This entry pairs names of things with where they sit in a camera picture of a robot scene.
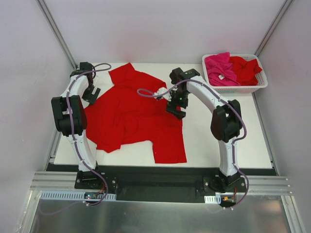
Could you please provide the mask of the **white perforated plastic basket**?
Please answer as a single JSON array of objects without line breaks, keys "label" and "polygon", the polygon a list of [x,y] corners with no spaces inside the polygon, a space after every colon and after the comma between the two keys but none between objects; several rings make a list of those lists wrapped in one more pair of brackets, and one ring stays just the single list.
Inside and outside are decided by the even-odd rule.
[{"label": "white perforated plastic basket", "polygon": [[242,94],[248,94],[248,93],[253,93],[256,90],[260,89],[260,88],[265,88],[268,85],[268,81],[267,81],[267,77],[265,75],[265,72],[262,68],[262,64],[260,63],[259,59],[257,56],[253,55],[253,54],[231,54],[230,56],[239,56],[242,57],[243,59],[250,61],[253,59],[257,59],[258,61],[258,65],[262,68],[262,71],[260,73],[258,73],[256,75],[256,78],[258,80],[258,84],[256,86],[212,86],[209,83],[208,80],[208,76],[207,76],[207,70],[206,70],[206,66],[204,64],[204,59],[208,56],[211,56],[212,54],[207,54],[204,55],[202,57],[202,66],[203,66],[203,71],[204,71],[204,77],[208,83],[208,85],[210,85],[212,88],[214,88],[215,90],[217,90],[219,93],[242,93]]}]

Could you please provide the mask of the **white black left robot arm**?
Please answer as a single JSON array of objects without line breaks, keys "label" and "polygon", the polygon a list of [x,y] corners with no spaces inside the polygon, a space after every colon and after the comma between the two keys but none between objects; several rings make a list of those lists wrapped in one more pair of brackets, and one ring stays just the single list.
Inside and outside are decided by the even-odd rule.
[{"label": "white black left robot arm", "polygon": [[83,101],[93,105],[98,98],[100,89],[93,84],[95,76],[95,66],[81,62],[78,70],[70,74],[66,90],[51,100],[56,129],[70,142],[78,161],[76,189],[100,189],[103,185],[97,160],[86,137],[87,118],[83,106]]}]

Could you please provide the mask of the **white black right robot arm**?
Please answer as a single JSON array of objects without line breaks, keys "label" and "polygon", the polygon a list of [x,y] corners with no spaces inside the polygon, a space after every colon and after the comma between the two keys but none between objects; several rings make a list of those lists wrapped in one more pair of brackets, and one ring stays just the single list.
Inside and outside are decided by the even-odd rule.
[{"label": "white black right robot arm", "polygon": [[168,113],[183,119],[186,113],[178,108],[188,106],[188,94],[195,95],[211,111],[210,129],[219,143],[220,166],[218,176],[211,179],[208,186],[215,192],[230,191],[241,177],[236,161],[236,143],[243,127],[240,103],[223,98],[195,69],[183,71],[176,68],[170,73],[170,79],[173,90],[169,92]]}]

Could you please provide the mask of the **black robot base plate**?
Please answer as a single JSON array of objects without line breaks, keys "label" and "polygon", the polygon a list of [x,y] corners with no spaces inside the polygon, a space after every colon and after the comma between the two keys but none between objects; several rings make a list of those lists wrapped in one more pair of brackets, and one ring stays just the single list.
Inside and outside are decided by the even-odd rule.
[{"label": "black robot base plate", "polygon": [[243,195],[245,179],[233,178],[228,183],[217,168],[99,166],[95,172],[79,171],[74,187],[103,189],[123,201],[203,203],[205,196]]}]

